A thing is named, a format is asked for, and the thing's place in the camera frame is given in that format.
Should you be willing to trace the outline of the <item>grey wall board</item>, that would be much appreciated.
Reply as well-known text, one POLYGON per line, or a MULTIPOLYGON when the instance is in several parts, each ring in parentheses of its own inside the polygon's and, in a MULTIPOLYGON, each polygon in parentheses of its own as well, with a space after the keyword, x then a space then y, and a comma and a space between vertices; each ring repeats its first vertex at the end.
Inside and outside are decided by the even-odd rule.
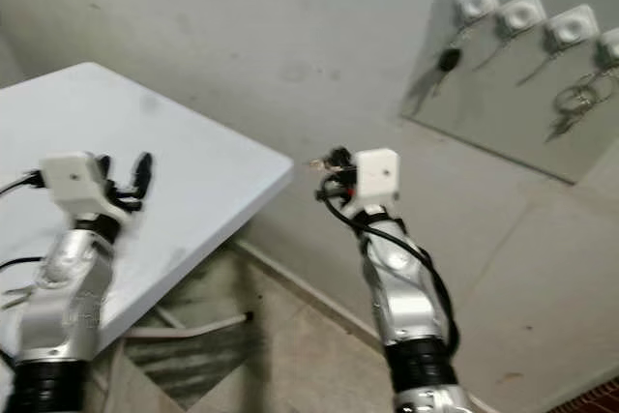
MULTIPOLYGON (((499 0, 499 6, 510 0, 499 0)), ((619 146, 619 67, 600 68, 598 37, 619 27, 619 0, 541 0, 547 19, 589 5, 600 34, 551 50, 545 22, 505 36, 496 11, 458 22, 453 0, 433 0, 427 34, 399 112, 504 160, 569 184, 619 146), (459 46, 461 60, 436 71, 439 51, 459 46)))

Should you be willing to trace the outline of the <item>black car key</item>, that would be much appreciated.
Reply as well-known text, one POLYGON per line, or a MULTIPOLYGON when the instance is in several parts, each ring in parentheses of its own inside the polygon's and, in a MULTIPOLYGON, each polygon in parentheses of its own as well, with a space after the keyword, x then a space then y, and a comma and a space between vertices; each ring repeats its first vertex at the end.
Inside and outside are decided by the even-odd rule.
POLYGON ((458 67, 461 60, 461 49, 459 46, 445 47, 439 51, 436 59, 436 71, 446 75, 458 67))

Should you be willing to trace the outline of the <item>white folding table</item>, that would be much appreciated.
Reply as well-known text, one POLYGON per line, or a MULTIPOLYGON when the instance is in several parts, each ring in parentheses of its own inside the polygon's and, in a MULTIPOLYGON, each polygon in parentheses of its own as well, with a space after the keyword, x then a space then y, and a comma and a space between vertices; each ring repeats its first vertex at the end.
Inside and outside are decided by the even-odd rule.
POLYGON ((0 169, 18 177, 52 154, 111 159, 126 187, 152 156, 143 209, 115 246, 99 345, 122 337, 174 285, 291 182, 292 160, 102 65, 5 87, 0 169))

